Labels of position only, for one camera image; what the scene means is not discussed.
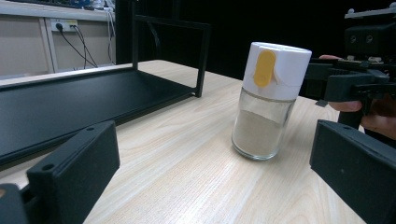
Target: black background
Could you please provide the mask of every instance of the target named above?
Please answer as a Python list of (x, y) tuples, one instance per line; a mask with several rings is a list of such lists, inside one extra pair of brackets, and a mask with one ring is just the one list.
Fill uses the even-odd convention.
[[(140, 0), (139, 14), (172, 18), (175, 0)], [(392, 1), (226, 1), (179, 0), (182, 21), (210, 23), (212, 33), (206, 71), (242, 79), (251, 42), (269, 42), (312, 50), (321, 54), (346, 56), (344, 31), (353, 22), (344, 19), (355, 11), (389, 7)], [(161, 39), (161, 56), (147, 29), (139, 61), (164, 59), (197, 66), (200, 34), (190, 30), (156, 27)]]

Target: white lid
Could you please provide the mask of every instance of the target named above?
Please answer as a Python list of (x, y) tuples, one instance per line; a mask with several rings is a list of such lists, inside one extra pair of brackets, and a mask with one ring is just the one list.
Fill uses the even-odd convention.
[(244, 89), (267, 99), (296, 99), (311, 54), (308, 49), (251, 43), (243, 81)]

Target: yellow tab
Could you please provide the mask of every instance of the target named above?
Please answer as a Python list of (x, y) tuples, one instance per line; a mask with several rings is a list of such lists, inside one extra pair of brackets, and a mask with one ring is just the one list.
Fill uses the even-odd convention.
[(274, 72), (276, 56), (271, 50), (263, 50), (256, 63), (254, 72), (254, 83), (259, 87), (265, 87), (271, 81)]

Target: light wood tabletop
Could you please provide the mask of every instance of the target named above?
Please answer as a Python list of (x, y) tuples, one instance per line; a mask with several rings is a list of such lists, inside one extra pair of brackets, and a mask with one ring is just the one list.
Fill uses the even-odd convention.
[[(184, 65), (139, 69), (196, 82), (197, 69)], [(252, 161), (231, 141), (241, 87), (206, 72), (201, 98), (117, 126), (120, 169), (85, 223), (364, 223), (309, 165), (317, 120), (338, 112), (298, 97), (278, 154)], [(25, 186), (40, 159), (1, 172), (0, 183)]]

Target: wall socket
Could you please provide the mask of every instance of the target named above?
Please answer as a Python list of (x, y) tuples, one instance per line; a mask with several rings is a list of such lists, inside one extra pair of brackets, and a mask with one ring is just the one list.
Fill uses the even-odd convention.
[(57, 31), (59, 30), (56, 28), (56, 24), (60, 23), (62, 27), (64, 28), (64, 32), (75, 32), (76, 29), (72, 27), (72, 25), (77, 26), (77, 20), (64, 20), (64, 19), (50, 19), (50, 29), (51, 31)]

